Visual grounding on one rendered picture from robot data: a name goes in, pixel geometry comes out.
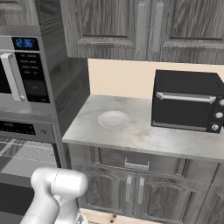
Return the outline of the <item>white round plate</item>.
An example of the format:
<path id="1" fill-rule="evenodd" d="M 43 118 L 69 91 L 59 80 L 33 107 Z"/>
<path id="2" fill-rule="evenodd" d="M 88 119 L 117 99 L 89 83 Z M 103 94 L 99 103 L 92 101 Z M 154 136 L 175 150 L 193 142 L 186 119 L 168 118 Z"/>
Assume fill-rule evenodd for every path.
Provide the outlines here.
<path id="1" fill-rule="evenodd" d="M 97 122 L 108 130 L 119 130 L 126 127 L 130 118 L 121 111 L 107 111 L 99 115 Z"/>

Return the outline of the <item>black toaster oven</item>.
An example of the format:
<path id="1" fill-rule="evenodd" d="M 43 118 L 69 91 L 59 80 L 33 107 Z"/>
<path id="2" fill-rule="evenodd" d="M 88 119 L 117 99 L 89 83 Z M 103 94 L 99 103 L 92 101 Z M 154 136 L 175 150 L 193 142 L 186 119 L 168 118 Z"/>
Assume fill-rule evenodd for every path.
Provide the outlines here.
<path id="1" fill-rule="evenodd" d="M 196 101 L 160 100 L 156 92 L 215 96 L 212 104 Z M 195 130 L 208 133 L 221 132 L 224 128 L 224 82 L 217 73 L 156 70 L 151 106 L 151 125 L 179 130 Z M 217 112 L 223 117 L 215 117 Z M 212 130 L 212 125 L 219 129 Z"/>

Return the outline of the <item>silver microwave oven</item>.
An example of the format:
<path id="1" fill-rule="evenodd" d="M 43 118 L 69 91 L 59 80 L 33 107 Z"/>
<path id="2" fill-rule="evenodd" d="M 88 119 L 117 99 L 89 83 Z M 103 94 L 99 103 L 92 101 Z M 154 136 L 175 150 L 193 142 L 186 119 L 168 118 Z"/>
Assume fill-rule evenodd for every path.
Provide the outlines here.
<path id="1" fill-rule="evenodd" d="M 13 100 L 1 61 L 4 53 L 14 54 L 12 68 L 24 101 Z M 0 111 L 43 121 L 57 120 L 43 41 L 36 28 L 0 27 Z"/>

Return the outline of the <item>silver built-in oven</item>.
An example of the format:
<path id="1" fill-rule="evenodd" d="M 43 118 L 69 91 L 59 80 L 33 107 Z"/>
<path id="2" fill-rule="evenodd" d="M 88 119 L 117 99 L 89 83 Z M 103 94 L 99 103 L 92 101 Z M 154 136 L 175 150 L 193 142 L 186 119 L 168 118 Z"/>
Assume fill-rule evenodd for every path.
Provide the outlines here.
<path id="1" fill-rule="evenodd" d="M 0 224 L 19 224 L 32 203 L 31 176 L 40 167 L 57 168 L 60 159 L 53 127 L 48 122 L 0 117 L 0 137 L 50 144 L 55 164 L 0 156 Z"/>

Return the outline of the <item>grey wood drawer front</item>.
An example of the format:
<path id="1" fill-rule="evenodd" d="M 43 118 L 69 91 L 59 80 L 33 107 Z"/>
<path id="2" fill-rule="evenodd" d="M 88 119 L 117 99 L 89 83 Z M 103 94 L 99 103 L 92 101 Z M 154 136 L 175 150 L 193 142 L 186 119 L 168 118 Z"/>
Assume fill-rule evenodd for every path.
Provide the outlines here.
<path id="1" fill-rule="evenodd" d="M 150 169 L 144 172 L 157 172 L 167 175 L 172 175 L 176 163 L 175 157 L 167 157 L 161 155 L 153 155 L 141 152 L 114 150 L 114 149 L 99 149 L 99 160 L 102 165 L 114 167 L 124 167 L 125 158 L 129 163 L 146 165 L 150 161 Z"/>

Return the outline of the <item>grey wood tall cabinet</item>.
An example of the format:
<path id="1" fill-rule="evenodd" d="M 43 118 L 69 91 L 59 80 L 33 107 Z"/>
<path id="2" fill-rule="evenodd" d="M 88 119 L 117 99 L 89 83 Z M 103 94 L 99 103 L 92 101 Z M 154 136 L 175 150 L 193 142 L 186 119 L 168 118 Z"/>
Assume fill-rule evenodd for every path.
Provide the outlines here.
<path id="1" fill-rule="evenodd" d="M 68 168 L 71 160 L 62 137 L 90 96 L 88 61 L 67 56 L 60 0 L 0 0 L 0 27 L 3 26 L 39 30 L 57 120 L 43 121 L 29 115 L 1 111 L 0 117 L 50 123 L 59 155 L 59 167 Z"/>

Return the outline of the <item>grey wood base cupboard door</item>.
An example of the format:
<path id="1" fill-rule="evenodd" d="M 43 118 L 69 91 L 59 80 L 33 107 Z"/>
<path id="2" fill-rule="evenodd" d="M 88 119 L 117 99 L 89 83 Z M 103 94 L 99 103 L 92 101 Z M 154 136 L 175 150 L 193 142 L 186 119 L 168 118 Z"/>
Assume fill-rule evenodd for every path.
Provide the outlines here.
<path id="1" fill-rule="evenodd" d="M 143 202 L 138 205 L 140 177 L 144 177 L 144 189 Z M 134 217 L 162 224 L 196 224 L 208 189 L 209 184 L 137 174 Z"/>
<path id="2" fill-rule="evenodd" d="M 224 224 L 224 186 L 211 186 L 205 201 L 202 224 Z"/>
<path id="3" fill-rule="evenodd" d="M 83 172 L 88 180 L 87 191 L 78 198 L 78 204 L 81 208 L 132 216 L 136 180 L 134 172 L 84 164 L 74 164 L 73 168 L 76 171 Z M 125 200 L 128 175 L 132 176 L 129 203 Z"/>

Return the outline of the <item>grey wood wall cupboard door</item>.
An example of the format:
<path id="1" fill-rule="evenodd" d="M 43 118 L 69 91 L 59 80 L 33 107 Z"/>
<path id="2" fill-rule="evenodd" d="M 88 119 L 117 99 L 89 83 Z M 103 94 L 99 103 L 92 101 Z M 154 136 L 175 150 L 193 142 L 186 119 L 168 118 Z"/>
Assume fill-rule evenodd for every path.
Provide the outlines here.
<path id="1" fill-rule="evenodd" d="M 157 3 L 163 3 L 159 50 L 152 51 Z M 150 0 L 147 60 L 224 65 L 224 0 Z"/>
<path id="2" fill-rule="evenodd" d="M 138 52 L 139 0 L 60 0 L 67 55 L 71 58 L 145 60 L 150 0 L 144 2 L 143 40 Z"/>

